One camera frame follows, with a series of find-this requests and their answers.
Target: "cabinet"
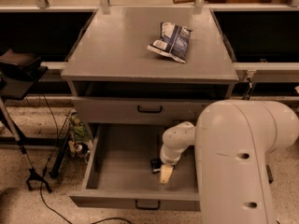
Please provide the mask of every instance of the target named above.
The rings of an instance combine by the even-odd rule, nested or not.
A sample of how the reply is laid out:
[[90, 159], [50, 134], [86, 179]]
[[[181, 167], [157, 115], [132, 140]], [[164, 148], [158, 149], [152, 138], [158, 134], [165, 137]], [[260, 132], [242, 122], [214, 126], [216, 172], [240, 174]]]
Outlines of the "cabinet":
[[[196, 121], [238, 81], [217, 26], [207, 8], [109, 9], [98, 10], [62, 73], [93, 138], [82, 191], [70, 196], [85, 207], [199, 210], [192, 148], [166, 186], [150, 159], [159, 157], [167, 127]], [[161, 21], [192, 29], [186, 63], [147, 50]]]

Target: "floor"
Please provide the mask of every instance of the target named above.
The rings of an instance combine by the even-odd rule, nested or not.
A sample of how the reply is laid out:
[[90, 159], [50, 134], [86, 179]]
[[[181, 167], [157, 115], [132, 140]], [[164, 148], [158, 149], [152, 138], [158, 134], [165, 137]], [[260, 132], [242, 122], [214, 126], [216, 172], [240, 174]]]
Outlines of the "floor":
[[[72, 108], [71, 104], [58, 104], [57, 99], [50, 98], [48, 103], [58, 128], [61, 129]], [[27, 136], [55, 137], [56, 126], [43, 98], [28, 98], [22, 103], [10, 104], [8, 111]], [[53, 147], [27, 146], [27, 150], [36, 171], [41, 174]], [[1, 144], [0, 156], [0, 223], [67, 223], [43, 204], [39, 191], [40, 183], [32, 182], [32, 191], [26, 187], [25, 181], [29, 176], [27, 162], [17, 146]], [[267, 159], [274, 177], [271, 190], [277, 219], [281, 224], [299, 223], [299, 143], [286, 150], [276, 151]], [[54, 159], [50, 161], [48, 171], [53, 162]], [[83, 159], [65, 158], [57, 179], [46, 175], [52, 193], [49, 194], [43, 188], [43, 197], [48, 206], [61, 213], [70, 223], [87, 224], [108, 217], [122, 217], [134, 224], [202, 223], [199, 212], [78, 208], [68, 197], [68, 193], [80, 190], [86, 167]], [[104, 223], [126, 222], [110, 220]]]

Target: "drawer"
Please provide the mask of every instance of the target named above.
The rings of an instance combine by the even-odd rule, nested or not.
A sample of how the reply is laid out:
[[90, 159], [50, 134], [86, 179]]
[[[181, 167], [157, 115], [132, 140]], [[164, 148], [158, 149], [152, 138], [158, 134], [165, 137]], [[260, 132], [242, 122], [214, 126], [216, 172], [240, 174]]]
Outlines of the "drawer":
[[99, 126], [82, 191], [70, 194], [79, 207], [199, 211], [193, 148], [188, 148], [166, 185], [153, 174], [164, 126]]
[[211, 101], [84, 98], [73, 99], [78, 115], [88, 123], [171, 125], [173, 120], [197, 120]]

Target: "black bag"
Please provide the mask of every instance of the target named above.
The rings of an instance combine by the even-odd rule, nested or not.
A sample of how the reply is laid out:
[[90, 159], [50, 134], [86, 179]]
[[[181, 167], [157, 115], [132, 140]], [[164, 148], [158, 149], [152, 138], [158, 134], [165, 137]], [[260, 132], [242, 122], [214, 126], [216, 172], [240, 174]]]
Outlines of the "black bag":
[[42, 60], [32, 53], [15, 53], [9, 49], [0, 56], [0, 71], [6, 76], [18, 80], [33, 81]]

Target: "black drawer handle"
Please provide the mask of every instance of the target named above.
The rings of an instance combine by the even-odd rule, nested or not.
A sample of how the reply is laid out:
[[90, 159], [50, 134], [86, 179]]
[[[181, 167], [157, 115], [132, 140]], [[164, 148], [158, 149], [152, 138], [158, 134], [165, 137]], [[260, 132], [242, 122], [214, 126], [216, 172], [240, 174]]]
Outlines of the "black drawer handle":
[[160, 106], [159, 109], [143, 109], [140, 105], [137, 107], [139, 113], [148, 113], [148, 114], [159, 114], [162, 112], [163, 107]]
[[150, 210], [150, 211], [159, 210], [160, 209], [160, 204], [161, 204], [161, 202], [159, 200], [157, 207], [142, 207], [142, 206], [138, 206], [138, 200], [135, 200], [135, 208], [139, 209], [139, 210]]

